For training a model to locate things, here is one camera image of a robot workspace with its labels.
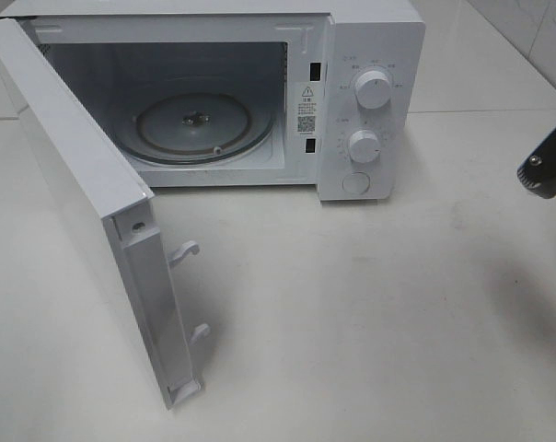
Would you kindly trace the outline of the round white door button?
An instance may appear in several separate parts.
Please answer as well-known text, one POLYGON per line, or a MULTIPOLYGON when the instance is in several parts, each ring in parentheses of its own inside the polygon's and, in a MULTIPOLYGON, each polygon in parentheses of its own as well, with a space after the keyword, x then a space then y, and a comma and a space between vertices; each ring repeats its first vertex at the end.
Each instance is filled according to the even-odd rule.
POLYGON ((361 195, 368 191, 370 177, 363 172, 353 172, 346 175, 342 180, 342 188, 353 195, 361 195))

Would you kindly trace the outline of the white timer knob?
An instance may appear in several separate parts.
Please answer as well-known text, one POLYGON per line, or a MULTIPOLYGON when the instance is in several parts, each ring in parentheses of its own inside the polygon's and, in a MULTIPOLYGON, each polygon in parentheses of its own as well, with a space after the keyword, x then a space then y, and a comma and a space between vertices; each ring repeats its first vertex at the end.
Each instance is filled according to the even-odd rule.
POLYGON ((381 143, 375 132, 359 130, 348 140, 348 153, 352 162, 367 164, 376 161, 380 155, 381 143))

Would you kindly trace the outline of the white microwave door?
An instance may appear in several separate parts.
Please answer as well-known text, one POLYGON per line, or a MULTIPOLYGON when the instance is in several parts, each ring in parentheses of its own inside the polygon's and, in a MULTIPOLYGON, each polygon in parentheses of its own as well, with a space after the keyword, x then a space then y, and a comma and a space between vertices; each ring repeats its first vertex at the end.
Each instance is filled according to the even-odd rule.
POLYGON ((0 76, 76 249, 125 324, 135 324, 167 408, 200 390, 171 270, 199 251, 166 253, 153 192, 60 78, 37 44, 0 19, 0 76))

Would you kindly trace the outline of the white warning sticker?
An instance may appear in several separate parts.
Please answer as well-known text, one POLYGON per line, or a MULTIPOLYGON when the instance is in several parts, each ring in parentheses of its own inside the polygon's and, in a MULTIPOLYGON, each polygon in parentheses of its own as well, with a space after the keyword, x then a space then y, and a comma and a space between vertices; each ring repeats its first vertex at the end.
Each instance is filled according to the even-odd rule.
POLYGON ((295 85, 295 128, 299 134, 316 132, 319 109, 319 88, 311 83, 297 83, 295 85))

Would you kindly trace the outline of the white microwave oven body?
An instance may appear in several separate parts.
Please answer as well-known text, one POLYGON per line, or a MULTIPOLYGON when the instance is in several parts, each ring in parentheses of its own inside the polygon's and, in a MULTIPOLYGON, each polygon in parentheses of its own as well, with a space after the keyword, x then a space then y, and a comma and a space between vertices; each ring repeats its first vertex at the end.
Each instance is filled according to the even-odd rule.
POLYGON ((60 78, 150 188, 312 185, 323 201, 380 200, 394 185, 425 25, 408 1, 15 1, 0 12, 35 41, 60 78), (362 108, 353 81, 383 68, 391 100, 362 108), (295 85, 319 88, 314 134, 295 128, 295 85), (140 104, 185 92, 270 107, 267 138, 235 157, 161 165, 128 152, 116 125, 140 104), (348 140, 376 133, 378 159, 352 162, 348 140), (370 177, 361 195, 342 188, 370 177))

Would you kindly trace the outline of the upper white power knob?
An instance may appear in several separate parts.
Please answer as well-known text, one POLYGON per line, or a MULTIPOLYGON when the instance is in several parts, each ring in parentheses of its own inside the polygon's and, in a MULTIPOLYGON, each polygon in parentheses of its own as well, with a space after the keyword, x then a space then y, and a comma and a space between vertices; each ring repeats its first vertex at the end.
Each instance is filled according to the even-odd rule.
POLYGON ((385 106, 391 100, 392 79, 381 67, 371 67, 353 81, 358 104, 367 110, 385 106))

